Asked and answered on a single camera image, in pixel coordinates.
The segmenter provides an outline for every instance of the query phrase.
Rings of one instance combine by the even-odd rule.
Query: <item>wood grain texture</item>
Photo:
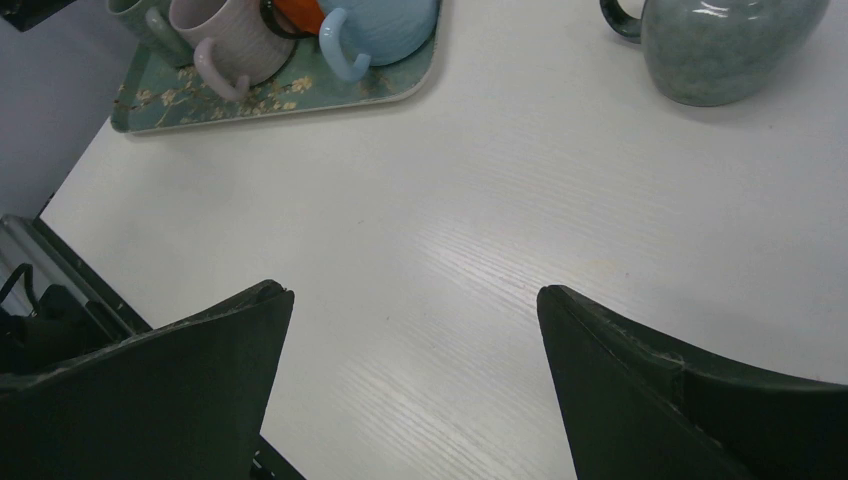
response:
[[[574,478],[535,316],[551,283],[848,382],[848,4],[717,109],[662,97],[593,2],[444,8],[408,101],[106,125],[45,221],[157,326],[293,289],[263,434],[310,479]]]

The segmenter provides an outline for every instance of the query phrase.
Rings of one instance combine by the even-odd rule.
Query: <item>tray rim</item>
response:
[[[131,130],[127,124],[119,122],[116,119],[116,116],[121,113],[121,112],[118,111],[118,105],[120,105],[121,103],[131,103],[131,101],[130,102],[122,102],[122,100],[124,100],[124,96],[131,96],[133,94],[133,92],[135,90],[137,90],[137,88],[132,88],[132,89],[131,88],[125,88],[126,85],[132,83],[132,82],[127,81],[127,79],[130,78],[130,73],[133,72],[136,69],[142,69],[142,71],[143,71],[143,67],[147,64],[148,61],[150,61],[150,56],[152,55],[150,50],[144,44],[139,43],[138,47],[136,48],[135,53],[133,54],[133,58],[130,61],[130,66],[127,69],[127,74],[124,76],[124,81],[121,82],[121,86],[120,86],[118,95],[116,96],[115,100],[113,101],[114,107],[112,108],[112,113],[109,115],[109,123],[111,124],[112,129],[115,130],[118,133],[123,133],[123,134],[128,134],[128,135],[150,135],[150,134],[155,134],[155,133],[158,133],[158,132],[171,131],[171,130],[183,129],[183,128],[200,127],[200,126],[206,126],[206,125],[218,125],[218,124],[231,123],[231,122],[251,121],[251,120],[262,119],[262,118],[290,116],[290,115],[297,115],[297,114],[300,114],[300,113],[322,112],[322,111],[326,111],[326,110],[346,109],[346,108],[351,108],[351,107],[367,107],[367,106],[370,106],[370,105],[377,105],[377,104],[381,104],[381,103],[393,103],[393,102],[399,102],[399,101],[405,100],[405,99],[415,95],[419,90],[421,90],[421,88],[424,86],[424,84],[430,78],[430,73],[433,71],[433,63],[434,63],[433,59],[436,57],[436,53],[439,50],[439,32],[441,30],[441,25],[442,25],[442,21],[441,21],[442,20],[442,11],[444,10],[442,8],[443,3],[444,3],[444,0],[439,0],[439,13],[438,13],[438,16],[436,17],[436,28],[433,30],[433,33],[432,33],[432,36],[433,36],[433,51],[430,54],[430,61],[427,65],[427,70],[418,79],[417,82],[410,85],[409,88],[407,88],[406,90],[404,90],[402,92],[398,92],[398,93],[395,93],[395,94],[392,94],[392,95],[389,95],[389,96],[386,96],[386,97],[365,99],[365,100],[362,100],[362,101],[359,101],[359,102],[345,103],[345,104],[341,104],[341,105],[330,105],[330,106],[325,106],[325,107],[306,108],[306,109],[303,109],[303,110],[269,112],[269,113],[265,113],[265,114],[262,114],[262,115],[256,115],[256,116],[253,116],[253,117],[222,118],[222,119],[217,119],[217,120],[209,120],[209,121],[205,121],[205,122],[189,123],[189,124],[185,124],[185,125],[171,125],[171,126],[167,126],[167,127],[145,128],[143,130]]]

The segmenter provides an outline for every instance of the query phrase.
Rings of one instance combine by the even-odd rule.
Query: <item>teapot handle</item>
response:
[[[601,12],[616,33],[630,42],[641,42],[642,20],[628,15],[618,4],[618,0],[601,0]]]

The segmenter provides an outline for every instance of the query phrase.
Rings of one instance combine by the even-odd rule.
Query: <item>light blue mug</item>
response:
[[[439,0],[318,0],[321,53],[333,72],[357,82],[369,66],[408,57],[433,32]],[[356,55],[353,64],[345,51]]]

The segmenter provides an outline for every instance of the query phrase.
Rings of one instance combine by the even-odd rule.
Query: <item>mug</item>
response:
[[[262,23],[259,0],[173,0],[169,16],[195,47],[194,65],[203,81],[233,102],[276,73],[294,47]]]
[[[368,67],[397,62],[418,49],[433,32],[438,0],[318,0],[327,14],[319,43],[330,69],[357,82]],[[344,45],[355,53],[353,65]]]
[[[315,0],[261,0],[259,9],[265,26],[290,40],[317,36],[324,21],[324,12]],[[291,24],[293,31],[283,29],[278,17]]]
[[[192,62],[191,47],[162,17],[171,0],[107,0],[106,9],[147,48],[172,67]]]

